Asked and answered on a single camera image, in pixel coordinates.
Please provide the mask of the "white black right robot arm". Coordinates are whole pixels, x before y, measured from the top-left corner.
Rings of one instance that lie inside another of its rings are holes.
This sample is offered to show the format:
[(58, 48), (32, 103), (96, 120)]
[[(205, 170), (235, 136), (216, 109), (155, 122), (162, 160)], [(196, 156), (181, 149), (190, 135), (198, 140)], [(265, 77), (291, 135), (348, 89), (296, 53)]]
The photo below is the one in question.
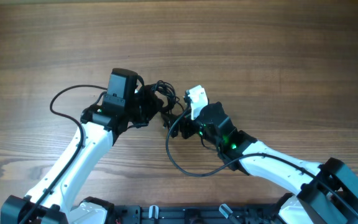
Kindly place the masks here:
[(343, 161), (288, 156), (238, 130), (220, 102), (190, 108), (168, 123), (168, 138), (197, 134), (215, 146), (222, 168), (260, 177), (291, 192), (278, 216), (285, 223), (358, 223), (358, 176)]

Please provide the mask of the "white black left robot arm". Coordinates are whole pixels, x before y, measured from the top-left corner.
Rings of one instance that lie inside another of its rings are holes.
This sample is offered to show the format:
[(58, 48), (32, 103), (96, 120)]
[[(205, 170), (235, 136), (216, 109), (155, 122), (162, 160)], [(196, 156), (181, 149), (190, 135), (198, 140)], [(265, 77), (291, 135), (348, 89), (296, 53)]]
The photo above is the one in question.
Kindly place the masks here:
[(24, 197), (9, 196), (1, 223), (115, 223), (114, 204), (94, 197), (74, 201), (99, 160), (129, 128), (147, 126), (161, 109), (151, 87), (136, 72), (112, 70), (95, 103), (75, 121), (78, 129), (45, 177)]

